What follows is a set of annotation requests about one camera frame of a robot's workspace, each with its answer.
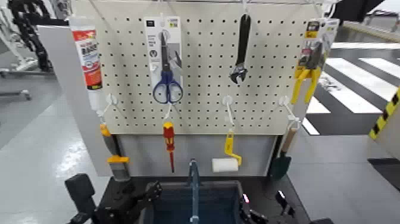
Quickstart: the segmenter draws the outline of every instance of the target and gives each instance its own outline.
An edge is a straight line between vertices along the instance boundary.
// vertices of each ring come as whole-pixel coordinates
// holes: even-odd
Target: gray floor
[[[97,177],[64,97],[0,150],[0,222],[67,223],[76,213],[64,181],[87,173],[98,203],[109,178]]]
[[[0,54],[3,54],[8,51],[8,48],[5,46],[3,41],[0,40]]]
[[[31,52],[22,50],[25,55]],[[16,63],[9,51],[0,55],[0,68]],[[25,97],[0,97],[0,148],[23,130],[35,117],[49,107],[61,95],[55,76],[7,76],[0,78],[0,91],[27,89],[32,100]]]
[[[311,219],[340,224],[400,223],[400,192],[367,162],[390,155],[367,135],[298,134],[289,170]]]

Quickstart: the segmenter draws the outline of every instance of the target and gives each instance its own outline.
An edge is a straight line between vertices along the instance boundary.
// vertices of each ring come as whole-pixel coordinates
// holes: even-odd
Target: yellow and black hazard stripe
[[[400,88],[397,90],[392,100],[387,104],[385,110],[383,111],[383,114],[379,116],[378,121],[370,131],[370,137],[372,139],[376,139],[378,137],[379,132],[386,125],[389,117],[393,114],[393,112],[396,110],[399,104],[400,104]]]

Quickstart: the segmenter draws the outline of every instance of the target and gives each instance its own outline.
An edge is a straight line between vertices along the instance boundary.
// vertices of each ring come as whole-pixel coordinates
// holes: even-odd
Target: caulk tube
[[[94,21],[76,16],[69,17],[69,21],[85,77],[90,107],[96,112],[102,111],[107,103],[103,93],[100,54]]]

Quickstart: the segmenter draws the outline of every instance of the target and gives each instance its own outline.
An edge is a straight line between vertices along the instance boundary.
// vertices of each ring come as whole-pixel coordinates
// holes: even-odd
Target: yellow pliers handle
[[[311,85],[305,94],[304,103],[308,104],[311,101],[311,97],[314,95],[320,76],[321,68],[318,67],[317,69],[311,71]]]
[[[307,77],[307,75],[309,73],[310,73],[310,69],[304,69],[301,72],[301,74],[299,75],[299,77],[296,78],[295,87],[293,89],[292,100],[290,101],[291,104],[296,104],[297,99],[299,98],[301,83]]]

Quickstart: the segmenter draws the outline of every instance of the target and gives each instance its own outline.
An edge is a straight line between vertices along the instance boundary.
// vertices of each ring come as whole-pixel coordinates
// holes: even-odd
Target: black bin
[[[161,183],[162,193],[140,215],[140,224],[188,224],[192,217],[192,188],[187,183]],[[199,187],[199,223],[241,224],[239,181],[202,182]]]

